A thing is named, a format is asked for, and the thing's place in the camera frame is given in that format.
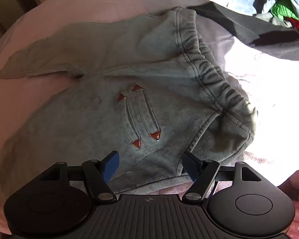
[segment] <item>round black pad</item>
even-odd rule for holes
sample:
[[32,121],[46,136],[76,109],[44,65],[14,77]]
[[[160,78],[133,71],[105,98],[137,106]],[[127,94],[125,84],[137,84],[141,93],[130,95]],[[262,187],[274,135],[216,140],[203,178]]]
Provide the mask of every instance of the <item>round black pad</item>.
[[24,237],[65,233],[79,225],[91,210],[83,191],[54,181],[25,186],[4,205],[9,228]]
[[257,194],[240,196],[235,204],[241,212],[252,216],[267,214],[272,209],[270,199]]

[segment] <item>hoodie pocket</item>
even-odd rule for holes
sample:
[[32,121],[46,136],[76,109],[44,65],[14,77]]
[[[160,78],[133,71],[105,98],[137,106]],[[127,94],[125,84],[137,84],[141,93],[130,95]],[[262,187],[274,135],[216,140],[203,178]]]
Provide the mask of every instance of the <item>hoodie pocket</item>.
[[129,142],[138,149],[141,149],[141,137],[135,126],[135,122],[129,107],[128,98],[120,93],[117,103],[119,107],[120,122]]
[[132,92],[134,93],[137,109],[147,133],[150,137],[159,141],[161,137],[161,129],[145,90],[141,86],[135,84]]

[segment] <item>red fabric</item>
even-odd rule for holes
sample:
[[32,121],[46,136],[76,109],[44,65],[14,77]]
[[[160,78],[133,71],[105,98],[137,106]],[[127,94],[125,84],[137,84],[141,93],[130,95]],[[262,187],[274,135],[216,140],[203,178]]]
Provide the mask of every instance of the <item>red fabric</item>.
[[299,29],[299,21],[298,20],[296,20],[294,18],[289,18],[289,17],[285,17],[285,20],[289,21],[292,24],[292,26]]

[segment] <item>green fabric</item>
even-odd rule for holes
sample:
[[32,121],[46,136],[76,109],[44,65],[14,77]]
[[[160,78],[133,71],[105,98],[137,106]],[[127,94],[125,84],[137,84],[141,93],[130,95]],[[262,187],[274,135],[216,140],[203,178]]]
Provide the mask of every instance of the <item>green fabric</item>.
[[290,0],[278,0],[278,2],[276,2],[271,8],[271,13],[282,20],[284,17],[290,17],[299,20],[295,14]]

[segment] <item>brown triangular leather tab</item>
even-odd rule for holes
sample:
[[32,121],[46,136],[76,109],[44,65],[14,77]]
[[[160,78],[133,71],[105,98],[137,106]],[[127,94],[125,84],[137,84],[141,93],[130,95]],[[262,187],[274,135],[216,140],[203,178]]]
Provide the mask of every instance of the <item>brown triangular leather tab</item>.
[[150,136],[151,136],[152,138],[154,138],[156,141],[159,141],[159,138],[161,137],[161,131],[160,131],[160,130],[159,130],[159,131],[156,131],[156,132],[150,134]]
[[142,143],[141,143],[140,139],[132,142],[131,144],[134,145],[134,146],[136,146],[138,149],[141,149],[141,147],[142,147]]
[[140,87],[138,84],[135,84],[135,85],[133,86],[132,92],[139,91],[139,90],[143,90],[143,88]]
[[123,99],[126,99],[126,96],[124,96],[123,94],[119,94],[119,97],[117,98],[117,101],[120,102],[120,101],[123,101]]

